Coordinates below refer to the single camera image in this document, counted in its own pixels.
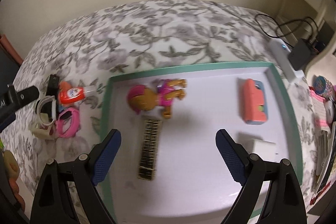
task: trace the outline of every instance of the pink helmet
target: pink helmet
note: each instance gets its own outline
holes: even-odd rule
[[[129,101],[130,101],[133,97],[135,97],[135,96],[139,96],[139,95],[144,95],[144,94],[145,94],[145,88],[146,88],[146,86],[144,86],[144,85],[136,85],[136,86],[132,87],[132,88],[129,90],[128,94],[127,94],[127,102],[128,102],[128,104],[129,104]],[[131,109],[133,109],[137,114],[140,113],[141,110],[138,109],[137,107],[131,106],[130,104],[129,104],[129,106],[130,106]]]

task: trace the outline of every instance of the floral bedspread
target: floral bedspread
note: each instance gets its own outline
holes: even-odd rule
[[[107,79],[113,75],[158,67],[223,61],[270,61],[269,37],[254,21],[255,10],[199,0],[150,0],[114,6],[82,16],[42,36],[23,62],[17,90],[35,85],[46,91],[50,74],[72,86],[96,86],[97,96],[79,106],[81,129],[74,138],[40,140],[28,130],[33,104],[1,134],[21,168],[21,179],[35,193],[46,160],[74,160],[99,143],[101,106]],[[262,26],[273,27],[265,18]],[[306,206],[316,169],[316,139],[308,85],[283,82],[298,122],[303,153],[302,192]],[[78,195],[70,185],[74,204]]]

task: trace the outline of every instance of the green tray rim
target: green tray rim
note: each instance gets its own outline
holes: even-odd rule
[[[175,74],[182,72],[193,72],[193,71],[204,71],[204,70],[216,70],[216,69],[233,69],[233,68],[258,68],[258,67],[268,67],[273,76],[275,77],[275,81],[280,89],[281,96],[283,97],[283,101],[285,102],[285,107],[287,109],[290,119],[291,127],[293,129],[293,141],[295,147],[296,154],[296,168],[294,169],[299,184],[302,185],[303,178],[303,160],[302,160],[302,148],[300,141],[299,129],[297,126],[297,120],[295,117],[295,112],[293,109],[293,105],[287,93],[286,87],[277,71],[275,65],[271,62],[262,62],[262,61],[241,61],[241,62],[219,62],[219,63],[206,63],[206,64],[193,64],[193,65],[182,65],[175,67],[167,67],[167,68],[157,68],[152,70],[145,70],[139,72],[132,72],[122,75],[116,75],[109,78],[107,85],[105,87],[105,94],[103,98],[103,104],[101,109],[101,118],[100,118],[100,131],[99,137],[102,141],[106,135],[108,134],[108,126],[109,126],[109,114],[110,114],[110,100],[112,97],[113,84],[115,82],[145,78],[151,76],[160,76],[167,74]],[[102,187],[103,193],[111,193],[110,187],[110,179],[107,175],[105,180],[100,183]],[[110,212],[113,219],[116,221],[112,193],[108,196],[104,195],[104,204],[107,210]],[[252,212],[251,217],[253,218],[261,213],[261,208]]]

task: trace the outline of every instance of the power strip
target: power strip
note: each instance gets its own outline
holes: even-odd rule
[[[305,76],[302,70],[294,70],[288,60],[291,50],[280,38],[272,38],[269,48],[290,84],[299,82]]]

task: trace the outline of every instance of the toy figure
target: toy figure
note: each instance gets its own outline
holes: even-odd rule
[[[157,85],[157,93],[147,88],[145,85],[136,85],[130,89],[127,95],[127,102],[137,114],[141,110],[152,110],[156,106],[163,106],[162,116],[165,119],[171,118],[171,105],[173,99],[177,97],[182,100],[185,97],[183,89],[176,90],[174,86],[185,88],[185,79],[160,80]]]

